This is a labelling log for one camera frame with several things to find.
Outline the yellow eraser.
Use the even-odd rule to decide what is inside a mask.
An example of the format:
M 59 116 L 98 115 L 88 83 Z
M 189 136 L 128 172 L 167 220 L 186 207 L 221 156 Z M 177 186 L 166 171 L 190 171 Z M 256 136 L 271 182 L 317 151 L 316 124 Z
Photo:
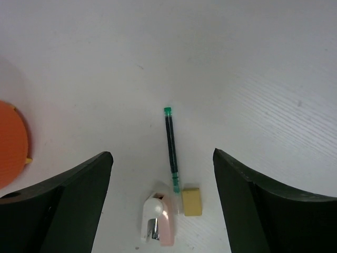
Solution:
M 187 217 L 202 215 L 201 192 L 199 188 L 185 188 L 182 191 L 184 214 Z

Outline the green pen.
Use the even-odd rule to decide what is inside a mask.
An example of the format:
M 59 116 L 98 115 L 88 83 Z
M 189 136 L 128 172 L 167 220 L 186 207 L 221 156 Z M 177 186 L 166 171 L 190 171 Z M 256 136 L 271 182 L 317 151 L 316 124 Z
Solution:
M 168 156 L 169 156 L 170 170 L 171 170 L 171 175 L 172 175 L 174 204 L 175 204 L 176 212 L 178 214 L 183 214 L 184 211 L 183 211 L 183 203 L 182 203 L 182 195 L 181 195 L 181 187 L 180 187 L 179 170 L 177 166 L 175 137 L 174 137 L 171 107 L 164 108 L 164 117 L 165 117 L 165 126 L 166 126 L 167 146 L 168 146 L 168 152 L 169 152 Z

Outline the orange round pen holder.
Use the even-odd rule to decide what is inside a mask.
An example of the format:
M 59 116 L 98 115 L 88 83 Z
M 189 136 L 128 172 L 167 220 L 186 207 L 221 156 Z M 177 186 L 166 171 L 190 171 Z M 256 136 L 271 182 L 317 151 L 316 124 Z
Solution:
M 32 161 L 26 125 L 15 107 L 1 101 L 1 188 L 12 183 Z

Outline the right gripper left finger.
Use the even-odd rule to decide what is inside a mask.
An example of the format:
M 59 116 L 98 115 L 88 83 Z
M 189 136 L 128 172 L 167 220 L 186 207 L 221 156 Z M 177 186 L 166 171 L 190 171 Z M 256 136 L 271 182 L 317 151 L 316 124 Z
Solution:
M 1 252 L 91 252 L 112 165 L 105 151 L 1 197 Z

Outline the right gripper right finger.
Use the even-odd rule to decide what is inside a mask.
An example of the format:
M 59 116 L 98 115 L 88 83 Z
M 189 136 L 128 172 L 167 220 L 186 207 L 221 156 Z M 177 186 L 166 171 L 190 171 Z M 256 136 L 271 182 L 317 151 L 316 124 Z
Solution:
M 336 198 L 259 173 L 222 150 L 214 173 L 232 252 L 336 252 Z

